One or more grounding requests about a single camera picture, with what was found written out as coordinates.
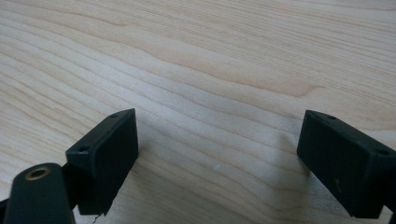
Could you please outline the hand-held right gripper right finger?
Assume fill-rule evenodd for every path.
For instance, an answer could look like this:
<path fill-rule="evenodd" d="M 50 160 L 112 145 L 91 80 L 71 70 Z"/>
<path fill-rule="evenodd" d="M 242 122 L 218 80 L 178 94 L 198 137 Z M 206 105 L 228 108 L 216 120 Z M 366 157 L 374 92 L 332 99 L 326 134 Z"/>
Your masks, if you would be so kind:
<path fill-rule="evenodd" d="M 396 218 L 396 151 L 340 119 L 304 114 L 297 155 L 347 212 L 378 218 L 387 207 Z"/>

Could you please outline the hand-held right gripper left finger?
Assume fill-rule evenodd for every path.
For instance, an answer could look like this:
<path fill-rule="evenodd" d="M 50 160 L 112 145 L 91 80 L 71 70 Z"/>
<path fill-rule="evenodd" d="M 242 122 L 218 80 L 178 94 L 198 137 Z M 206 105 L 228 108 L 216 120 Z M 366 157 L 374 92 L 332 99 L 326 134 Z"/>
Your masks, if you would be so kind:
<path fill-rule="evenodd" d="M 138 158 L 135 110 L 106 117 L 65 155 L 70 204 L 82 215 L 107 214 Z"/>

